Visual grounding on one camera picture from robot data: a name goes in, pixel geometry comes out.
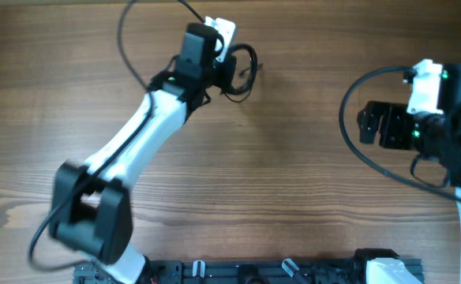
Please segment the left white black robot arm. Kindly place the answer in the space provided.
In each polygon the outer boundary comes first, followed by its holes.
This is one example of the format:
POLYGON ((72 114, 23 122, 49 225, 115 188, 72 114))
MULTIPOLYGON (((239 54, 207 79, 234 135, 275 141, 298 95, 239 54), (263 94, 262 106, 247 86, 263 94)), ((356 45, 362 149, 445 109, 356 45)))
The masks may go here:
POLYGON ((198 108, 208 88, 229 84, 222 64, 236 32, 232 21, 188 24, 174 70, 152 78, 137 112, 81 166, 64 163, 54 180, 49 234, 83 252, 117 283, 146 279, 149 262, 131 244, 130 195, 153 155, 198 108))

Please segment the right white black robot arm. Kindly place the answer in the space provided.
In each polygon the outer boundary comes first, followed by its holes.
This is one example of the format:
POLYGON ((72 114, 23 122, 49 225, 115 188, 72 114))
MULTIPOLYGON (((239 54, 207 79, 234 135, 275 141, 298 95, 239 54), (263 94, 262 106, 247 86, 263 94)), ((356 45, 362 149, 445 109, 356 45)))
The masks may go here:
POLYGON ((461 63, 439 64, 424 59, 412 67, 392 66, 367 73, 344 95, 339 108, 339 128, 348 148, 380 174, 454 201, 461 237, 461 63), (345 109, 353 92, 371 78, 394 72, 401 72, 404 83, 410 85, 408 103, 368 102, 357 116, 359 140, 363 144, 378 143, 387 149, 416 151, 413 164, 420 160, 439 163, 446 170, 441 185, 429 184, 419 177, 407 179, 386 170, 362 154, 346 131, 345 109))

